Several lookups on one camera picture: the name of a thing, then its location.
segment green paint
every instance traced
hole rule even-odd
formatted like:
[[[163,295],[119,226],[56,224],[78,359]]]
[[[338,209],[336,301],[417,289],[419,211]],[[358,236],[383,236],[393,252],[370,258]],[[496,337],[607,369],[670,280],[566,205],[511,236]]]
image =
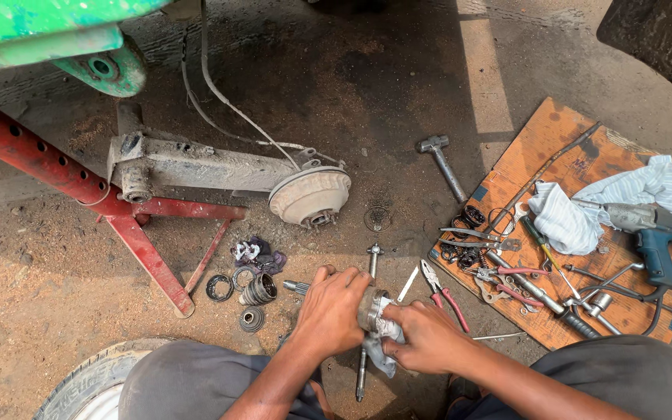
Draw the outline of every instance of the green paint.
[[[134,41],[125,36],[124,46],[95,54],[60,58],[52,63],[93,88],[112,96],[134,96],[144,89],[146,65]]]
[[[173,0],[129,1],[0,0],[0,43],[117,23],[149,14],[173,2]]]
[[[0,69],[75,54],[91,54],[123,46],[123,34],[115,23],[78,31],[25,37],[0,43]]]

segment striped cloth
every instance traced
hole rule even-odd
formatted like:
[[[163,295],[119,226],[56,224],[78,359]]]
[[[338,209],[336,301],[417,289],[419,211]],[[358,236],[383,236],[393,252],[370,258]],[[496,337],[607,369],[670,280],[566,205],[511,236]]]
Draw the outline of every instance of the striped cloth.
[[[595,203],[658,203],[672,212],[672,158],[653,156],[647,166],[602,179],[572,198]],[[613,226],[608,213],[574,205],[555,182],[537,184],[528,205],[537,215],[535,227],[563,254],[591,253],[603,234],[600,224]]]

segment tire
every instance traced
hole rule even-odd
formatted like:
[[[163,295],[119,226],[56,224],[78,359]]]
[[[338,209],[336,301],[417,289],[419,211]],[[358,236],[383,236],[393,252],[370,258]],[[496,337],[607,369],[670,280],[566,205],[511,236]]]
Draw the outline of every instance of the tire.
[[[111,403],[103,404],[101,401],[110,398],[115,400],[117,410],[117,397],[131,368],[153,350],[174,340],[169,337],[148,337],[124,341],[102,350],[63,378],[43,401],[33,420],[72,420],[83,409],[93,408],[88,407],[91,401],[93,406],[100,405],[105,411]],[[85,413],[82,413],[82,418],[95,417],[85,417]]]

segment gray trousers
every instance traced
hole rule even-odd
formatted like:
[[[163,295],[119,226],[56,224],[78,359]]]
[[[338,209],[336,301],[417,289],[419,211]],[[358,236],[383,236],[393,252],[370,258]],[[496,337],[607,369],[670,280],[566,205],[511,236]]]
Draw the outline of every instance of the gray trousers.
[[[174,341],[141,359],[131,370],[121,393],[119,419],[219,418],[269,360],[213,345]],[[531,368],[639,418],[672,418],[672,348],[661,341],[643,336],[581,341],[548,353]],[[287,418],[324,418],[312,387],[305,385]],[[520,416],[487,395],[477,402],[454,406],[447,418]]]

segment hammer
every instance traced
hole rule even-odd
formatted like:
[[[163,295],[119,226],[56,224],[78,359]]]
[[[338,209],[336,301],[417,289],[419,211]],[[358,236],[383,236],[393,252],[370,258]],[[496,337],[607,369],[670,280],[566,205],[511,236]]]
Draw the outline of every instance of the hammer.
[[[447,138],[447,135],[433,135],[432,137],[417,143],[416,150],[418,150],[419,153],[430,152],[434,155],[434,160],[437,161],[437,166],[440,167],[440,171],[445,176],[445,179],[447,179],[447,183],[450,184],[450,189],[453,190],[455,199],[458,200],[458,203],[462,204],[468,201],[468,196],[463,192],[461,184],[455,177],[453,169],[450,168],[450,164],[447,163],[441,150],[448,144],[450,144],[450,140]]]

